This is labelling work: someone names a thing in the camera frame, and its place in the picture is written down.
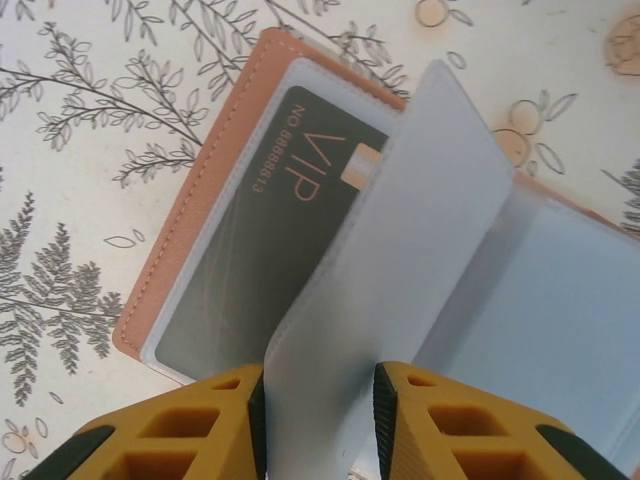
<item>white table surface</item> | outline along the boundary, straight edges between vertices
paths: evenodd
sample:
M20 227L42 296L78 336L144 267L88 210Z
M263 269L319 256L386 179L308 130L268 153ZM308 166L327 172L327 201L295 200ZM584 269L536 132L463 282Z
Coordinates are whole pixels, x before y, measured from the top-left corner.
M0 0L0 479L177 386L115 352L110 327L261 29L291 25L408 93L446 59L519 168L638 229L635 15L632 0Z

